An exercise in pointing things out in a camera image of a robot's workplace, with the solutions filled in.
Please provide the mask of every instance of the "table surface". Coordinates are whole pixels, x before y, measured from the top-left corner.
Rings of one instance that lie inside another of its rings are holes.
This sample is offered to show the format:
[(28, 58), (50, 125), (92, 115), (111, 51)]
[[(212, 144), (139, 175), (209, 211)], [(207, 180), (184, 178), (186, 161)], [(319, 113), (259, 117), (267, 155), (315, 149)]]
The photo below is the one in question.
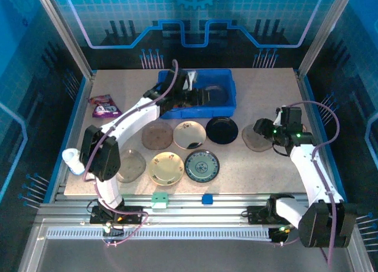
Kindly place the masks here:
[[(242, 139), (242, 130), (262, 117), (274, 120), (275, 109), (285, 104), (301, 101), (302, 97), (291, 68), (233, 68), (236, 85), (237, 108), (232, 119), (239, 128), (237, 139), (228, 145), (218, 145), (210, 139), (199, 149), (213, 152), (219, 159), (217, 177), (207, 183), (192, 181), (186, 174), (171, 186), (158, 186), (145, 172), (131, 183), (119, 183), (121, 194), (256, 194), (274, 192), (305, 192), (301, 177), (289, 158), (277, 155), (272, 149), (262, 153), (251, 151)], [(159, 70), (99, 70), (91, 97), (110, 94), (118, 108), (129, 110), (156, 82)], [(311, 131), (303, 106), (302, 122)], [(80, 150), (84, 131), (91, 124), (99, 127), (112, 119), (92, 118), (94, 107), (88, 105), (77, 148)], [(189, 119), (204, 127), (210, 119)], [(185, 120), (163, 120), (172, 128)], [(180, 149), (174, 142), (164, 150), (146, 149), (141, 142), (142, 130), (133, 135), (123, 146), (135, 149), (146, 160), (161, 152), (174, 152), (183, 161), (192, 150)], [(65, 195), (95, 195), (92, 183), (83, 183), (81, 176), (69, 173)]]

